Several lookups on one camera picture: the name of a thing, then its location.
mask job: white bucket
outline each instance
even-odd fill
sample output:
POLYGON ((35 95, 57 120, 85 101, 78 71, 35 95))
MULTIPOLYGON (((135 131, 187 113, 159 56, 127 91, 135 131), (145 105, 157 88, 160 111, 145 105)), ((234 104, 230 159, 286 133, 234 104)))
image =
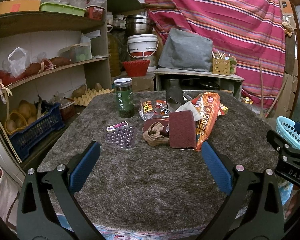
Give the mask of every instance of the white bucket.
POLYGON ((127 52, 133 58, 152 56, 159 42, 155 34, 140 34, 128 37, 127 52))
POLYGON ((130 57, 130 58, 131 58, 131 61, 135 61, 135 60, 150 60, 147 72, 153 72, 153 71, 155 71, 157 69, 157 58, 156 58, 155 55, 148 56, 148 57, 142 57, 142 58, 133 58, 133 57, 130 57))

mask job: green plastic tray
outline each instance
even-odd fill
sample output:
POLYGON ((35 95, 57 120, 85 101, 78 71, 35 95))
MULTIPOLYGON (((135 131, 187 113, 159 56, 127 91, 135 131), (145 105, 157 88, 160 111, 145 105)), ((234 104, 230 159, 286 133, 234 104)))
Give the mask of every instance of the green plastic tray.
POLYGON ((40 5, 40 11, 43 12, 59 12, 59 13, 67 13, 72 15, 84 16, 86 12, 85 9, 80 7, 61 4, 61 3, 53 3, 53 2, 44 2, 40 5))

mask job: green label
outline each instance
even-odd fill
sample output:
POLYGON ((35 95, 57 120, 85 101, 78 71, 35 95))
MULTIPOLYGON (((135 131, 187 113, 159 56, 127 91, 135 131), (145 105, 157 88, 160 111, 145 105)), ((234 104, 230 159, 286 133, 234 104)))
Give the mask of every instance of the green label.
POLYGON ((116 91, 116 94, 119 111, 129 111, 133 109, 132 90, 116 91))

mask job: gray fabric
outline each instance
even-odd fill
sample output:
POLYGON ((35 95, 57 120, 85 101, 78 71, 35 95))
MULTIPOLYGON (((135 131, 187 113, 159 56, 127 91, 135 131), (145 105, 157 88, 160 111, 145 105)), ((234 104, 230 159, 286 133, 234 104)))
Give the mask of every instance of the gray fabric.
POLYGON ((195 33, 172 28, 158 65, 165 68, 210 72, 212 40, 195 33))
MULTIPOLYGON (((191 97, 199 91, 188 92, 191 97)), ((210 141, 216 150, 250 171, 274 169, 277 153, 266 141, 270 126, 227 93, 221 103, 229 112, 216 120, 210 141)), ((100 95, 69 126, 39 167, 54 169, 82 153, 91 140, 101 144, 100 158, 82 190, 75 194, 83 211, 97 225, 130 231, 170 231, 207 225, 226 198, 219 191, 201 152, 151 147, 142 138, 140 100, 164 99, 165 91, 134 94, 136 114, 118 117, 115 95, 100 95), (104 139, 107 126, 127 120, 137 129, 131 150, 104 139)), ((52 203, 62 213, 54 195, 52 203)))

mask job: brown sponge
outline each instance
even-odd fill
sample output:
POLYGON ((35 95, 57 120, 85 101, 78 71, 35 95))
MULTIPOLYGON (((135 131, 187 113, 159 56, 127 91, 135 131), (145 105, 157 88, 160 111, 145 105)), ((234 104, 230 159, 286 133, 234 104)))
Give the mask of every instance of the brown sponge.
POLYGON ((143 125, 143 129, 142 131, 145 132, 146 130, 149 129, 149 127, 153 124, 153 123, 157 123, 157 122, 160 122, 164 127, 163 127, 163 130, 160 132, 161 135, 163 136, 167 136, 168 133, 167 133, 167 126, 169 124, 169 121, 168 120, 162 120, 162 119, 159 119, 159 118, 153 118, 153 119, 149 119, 147 121, 145 121, 145 124, 143 125))
POLYGON ((191 111, 169 114, 169 141, 171 148, 195 148, 195 123, 191 111))

